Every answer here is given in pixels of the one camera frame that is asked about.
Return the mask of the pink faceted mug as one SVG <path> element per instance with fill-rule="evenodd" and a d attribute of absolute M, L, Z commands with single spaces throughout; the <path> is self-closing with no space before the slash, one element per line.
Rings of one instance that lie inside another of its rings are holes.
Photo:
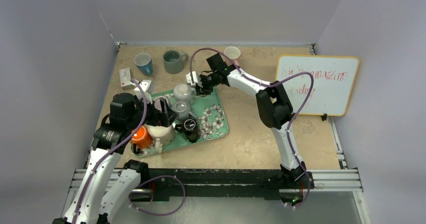
<path fill-rule="evenodd" d="M 231 60 L 234 61 L 234 63 L 237 66 L 240 66 L 239 64 L 239 58 L 241 57 L 241 51 L 238 47 L 235 46 L 228 46 L 225 50 L 224 50 L 224 54 L 229 57 Z"/>

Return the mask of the white speckled round mug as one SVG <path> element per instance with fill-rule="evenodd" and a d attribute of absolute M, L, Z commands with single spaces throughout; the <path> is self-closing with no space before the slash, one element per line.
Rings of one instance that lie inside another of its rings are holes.
<path fill-rule="evenodd" d="M 194 99 L 194 91 L 187 84 L 179 83 L 173 89 L 173 96 L 178 101 L 191 102 Z"/>

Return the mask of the grey-blue speckled round mug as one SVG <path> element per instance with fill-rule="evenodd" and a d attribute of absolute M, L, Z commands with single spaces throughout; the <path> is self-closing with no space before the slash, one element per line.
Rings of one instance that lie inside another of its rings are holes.
<path fill-rule="evenodd" d="M 186 101 L 177 101 L 172 106 L 173 111 L 176 113 L 176 121 L 184 122 L 186 119 L 191 118 L 192 107 Z"/>

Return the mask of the black mug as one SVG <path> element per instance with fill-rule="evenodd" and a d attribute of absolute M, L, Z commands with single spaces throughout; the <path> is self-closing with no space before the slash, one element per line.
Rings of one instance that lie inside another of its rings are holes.
<path fill-rule="evenodd" d="M 183 133 L 185 140 L 190 143 L 195 143 L 200 138 L 199 126 L 194 119 L 186 119 L 183 123 L 176 124 L 174 129 L 179 133 Z"/>

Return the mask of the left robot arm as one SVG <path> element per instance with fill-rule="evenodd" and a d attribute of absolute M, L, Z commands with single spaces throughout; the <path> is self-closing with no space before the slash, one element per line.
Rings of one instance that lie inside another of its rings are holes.
<path fill-rule="evenodd" d="M 156 108 L 143 94 L 116 94 L 110 103 L 110 113 L 104 116 L 95 131 L 89 163 L 72 204 L 63 217 L 53 223 L 112 223 L 121 205 L 134 188 L 149 184 L 148 164 L 131 160 L 111 187 L 111 175 L 121 159 L 126 144 L 144 124 L 169 127 L 177 114 L 165 100 Z"/>

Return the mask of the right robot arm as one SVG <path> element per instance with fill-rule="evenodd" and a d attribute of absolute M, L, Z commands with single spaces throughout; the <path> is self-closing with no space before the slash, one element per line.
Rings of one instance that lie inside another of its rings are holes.
<path fill-rule="evenodd" d="M 228 65 L 223 56 L 217 52 L 207 58 L 210 67 L 207 75 L 191 70 L 186 75 L 187 84 L 195 90 L 196 95 L 209 95 L 214 87 L 223 84 L 253 96 L 260 120 L 271 129 L 275 138 L 281 158 L 282 181 L 288 187 L 295 187 L 301 182 L 302 176 L 308 176 L 308 173 L 295 144 L 291 126 L 298 112 L 293 110 L 283 84 L 255 78 L 235 63 Z"/>

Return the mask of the grey flat-bottom mug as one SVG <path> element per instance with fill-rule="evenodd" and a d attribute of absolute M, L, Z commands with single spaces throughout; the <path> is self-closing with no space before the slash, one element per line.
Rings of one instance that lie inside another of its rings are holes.
<path fill-rule="evenodd" d="M 184 64 L 189 59 L 186 52 L 179 53 L 175 50 L 166 51 L 163 54 L 165 71 L 169 74 L 177 74 L 184 69 Z"/>

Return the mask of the blue textured mug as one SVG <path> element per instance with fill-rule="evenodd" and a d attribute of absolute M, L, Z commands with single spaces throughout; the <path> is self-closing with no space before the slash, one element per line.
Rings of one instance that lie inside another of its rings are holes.
<path fill-rule="evenodd" d="M 151 76 L 153 74 L 153 63 L 148 53 L 138 54 L 134 59 L 134 63 L 145 76 Z"/>

